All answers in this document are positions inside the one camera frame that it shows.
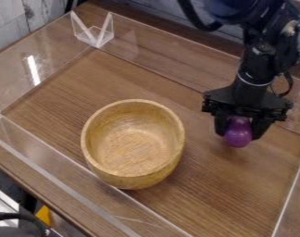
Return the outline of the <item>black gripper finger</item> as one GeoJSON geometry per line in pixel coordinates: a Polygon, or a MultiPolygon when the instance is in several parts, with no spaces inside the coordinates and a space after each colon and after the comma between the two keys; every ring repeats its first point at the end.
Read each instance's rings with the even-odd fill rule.
{"type": "Polygon", "coordinates": [[[254,140],[258,140],[262,137],[262,135],[265,134],[273,123],[274,123],[273,118],[252,119],[252,132],[254,140]]]}
{"type": "Polygon", "coordinates": [[[229,115],[217,114],[214,117],[214,130],[220,136],[225,135],[228,125],[229,125],[229,115]]]}

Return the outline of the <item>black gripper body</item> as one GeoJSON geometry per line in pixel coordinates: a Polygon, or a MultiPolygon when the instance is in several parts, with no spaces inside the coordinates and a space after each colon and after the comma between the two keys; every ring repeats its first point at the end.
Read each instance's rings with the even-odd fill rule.
{"type": "Polygon", "coordinates": [[[292,101],[257,87],[234,81],[229,86],[204,93],[202,111],[216,116],[220,112],[254,119],[285,121],[292,101]]]}

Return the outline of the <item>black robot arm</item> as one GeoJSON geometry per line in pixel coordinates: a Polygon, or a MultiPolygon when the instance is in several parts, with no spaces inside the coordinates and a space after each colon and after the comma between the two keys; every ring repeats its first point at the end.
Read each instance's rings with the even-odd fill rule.
{"type": "Polygon", "coordinates": [[[300,10],[292,0],[208,0],[208,12],[222,24],[242,28],[244,52],[234,81],[205,92],[202,110],[214,117],[214,130],[225,135],[234,117],[252,122],[260,139],[293,107],[286,93],[272,89],[274,79],[292,80],[300,58],[300,10]]]}

